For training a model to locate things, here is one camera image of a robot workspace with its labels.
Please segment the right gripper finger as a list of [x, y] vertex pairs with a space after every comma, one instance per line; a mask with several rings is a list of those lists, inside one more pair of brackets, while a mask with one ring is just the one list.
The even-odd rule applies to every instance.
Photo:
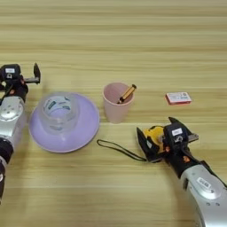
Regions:
[[174, 117], [169, 117], [168, 119], [170, 120], [171, 124], [179, 124], [179, 125], [183, 126], [183, 124], [178, 119], [176, 119]]
[[137, 128], [137, 140], [143, 150], [146, 159], [149, 162], [161, 161], [162, 142], [162, 127], [151, 127], [149, 129], [141, 130]]

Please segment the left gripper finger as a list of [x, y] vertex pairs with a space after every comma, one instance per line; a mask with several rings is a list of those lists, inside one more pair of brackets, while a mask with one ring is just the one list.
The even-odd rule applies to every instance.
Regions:
[[41, 77], [41, 72], [37, 63], [34, 64], [34, 76], [37, 78]]

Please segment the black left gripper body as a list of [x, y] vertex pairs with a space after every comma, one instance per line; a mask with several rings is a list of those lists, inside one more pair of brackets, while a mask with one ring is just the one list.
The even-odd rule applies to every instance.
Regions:
[[38, 84], [39, 82], [40, 82], [40, 78], [37, 78], [37, 77], [19, 79], [16, 82], [8, 81], [8, 82], [5, 82], [5, 84], [0, 82], [0, 91], [4, 93], [4, 98], [15, 96], [25, 100], [28, 94], [27, 85], [29, 83]]

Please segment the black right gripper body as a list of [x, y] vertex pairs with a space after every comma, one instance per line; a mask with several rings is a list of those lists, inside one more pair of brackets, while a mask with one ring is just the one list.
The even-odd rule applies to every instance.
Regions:
[[188, 146], [190, 142], [198, 139], [199, 136], [194, 133], [190, 136], [162, 136], [164, 160], [174, 169], [178, 178], [186, 169], [200, 164], [200, 161], [193, 157]]

